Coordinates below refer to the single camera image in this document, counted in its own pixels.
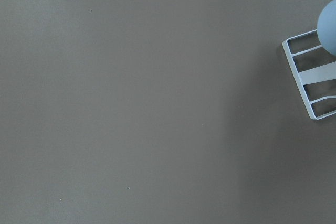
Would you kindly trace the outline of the grey-blue cup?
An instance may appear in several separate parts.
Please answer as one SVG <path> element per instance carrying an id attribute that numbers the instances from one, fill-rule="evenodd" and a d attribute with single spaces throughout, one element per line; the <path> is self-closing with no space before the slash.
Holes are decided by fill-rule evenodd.
<path id="1" fill-rule="evenodd" d="M 317 22 L 317 34 L 322 47 L 335 56 L 335 0 L 321 11 Z"/>

